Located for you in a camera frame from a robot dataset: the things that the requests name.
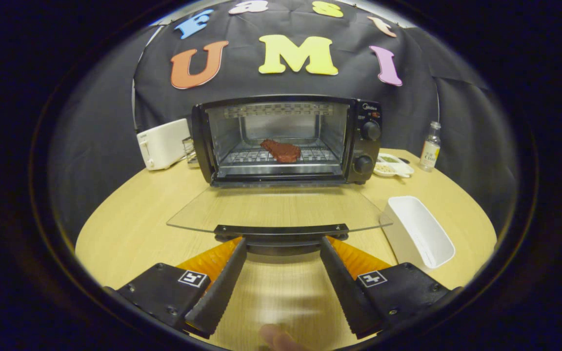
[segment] bottle label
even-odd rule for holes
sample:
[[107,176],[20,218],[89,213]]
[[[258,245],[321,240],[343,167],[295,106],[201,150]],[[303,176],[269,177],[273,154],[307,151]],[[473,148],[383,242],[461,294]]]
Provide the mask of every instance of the bottle label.
[[422,149],[420,164],[426,167],[435,167],[435,162],[437,162],[437,156],[439,155],[439,149],[440,147],[432,142],[424,142],[424,149]]

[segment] pink letter i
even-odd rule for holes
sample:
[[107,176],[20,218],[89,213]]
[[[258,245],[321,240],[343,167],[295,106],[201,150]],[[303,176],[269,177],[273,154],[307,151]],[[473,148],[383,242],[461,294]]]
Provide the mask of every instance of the pink letter i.
[[402,80],[400,80],[398,74],[396,74],[396,67],[394,67],[393,60],[394,54],[392,54],[392,51],[373,45],[370,46],[370,49],[377,54],[377,59],[379,60],[379,66],[381,67],[379,80],[383,83],[401,86]]

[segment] steak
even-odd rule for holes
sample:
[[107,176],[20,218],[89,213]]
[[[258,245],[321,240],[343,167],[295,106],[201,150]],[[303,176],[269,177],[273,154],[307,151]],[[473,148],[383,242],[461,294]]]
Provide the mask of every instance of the steak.
[[277,159],[278,162],[291,163],[296,162],[301,157],[301,149],[292,144],[282,144],[267,138],[261,144],[261,147]]

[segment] foam letter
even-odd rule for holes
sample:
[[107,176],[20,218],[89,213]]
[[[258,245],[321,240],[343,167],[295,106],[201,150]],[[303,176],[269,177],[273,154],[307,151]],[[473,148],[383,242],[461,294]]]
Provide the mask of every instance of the foam letter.
[[200,14],[197,14],[193,18],[181,22],[181,24],[175,27],[175,29],[179,29],[181,33],[183,33],[181,39],[185,39],[191,36],[192,34],[200,31],[201,29],[205,28],[205,26],[207,26],[205,22],[208,22],[209,20],[209,16],[207,14],[210,14],[213,11],[214,10],[212,9],[207,9],[201,12]]
[[197,52],[196,49],[183,51],[173,56],[170,83],[177,89],[189,89],[207,83],[216,76],[221,68],[222,49],[229,44],[226,40],[213,42],[203,47],[207,51],[207,65],[201,73],[190,74],[190,59]]
[[400,80],[398,74],[396,74],[396,67],[394,67],[393,60],[394,54],[392,54],[392,51],[373,45],[370,46],[370,49],[377,54],[377,58],[379,59],[379,66],[381,67],[379,80],[383,83],[401,86],[402,80]]
[[370,16],[368,16],[368,18],[371,19],[371,20],[374,22],[374,24],[377,25],[377,28],[381,29],[381,31],[382,31],[383,33],[386,33],[387,35],[389,35],[389,36],[392,37],[392,38],[396,38],[396,34],[395,34],[395,33],[392,33],[392,32],[390,31],[390,28],[391,28],[392,26],[390,26],[389,24],[386,24],[385,22],[383,22],[383,20],[381,20],[381,18],[370,17]]
[[286,36],[278,34],[263,36],[259,41],[266,44],[266,57],[263,65],[259,66],[260,73],[283,73],[283,56],[294,72],[300,71],[309,57],[309,64],[305,67],[309,73],[337,75],[337,68],[333,66],[329,51],[332,41],[327,38],[308,37],[300,47],[294,45]]
[[246,1],[240,2],[236,5],[236,7],[229,10],[229,14],[240,14],[240,13],[260,13],[266,11],[268,7],[267,1],[264,0],[253,0],[253,1]]
[[314,5],[314,11],[316,13],[337,18],[344,16],[344,13],[340,11],[340,7],[336,4],[329,4],[328,2],[324,1],[315,1],[312,2],[312,5]]

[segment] white plastic bin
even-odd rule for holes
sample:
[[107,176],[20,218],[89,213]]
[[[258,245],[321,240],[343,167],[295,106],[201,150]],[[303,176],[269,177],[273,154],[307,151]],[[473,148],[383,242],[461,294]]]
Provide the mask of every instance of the white plastic bin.
[[455,245],[418,198],[391,197],[383,214],[381,224],[393,222],[383,231],[399,263],[409,262],[428,272],[455,256]]

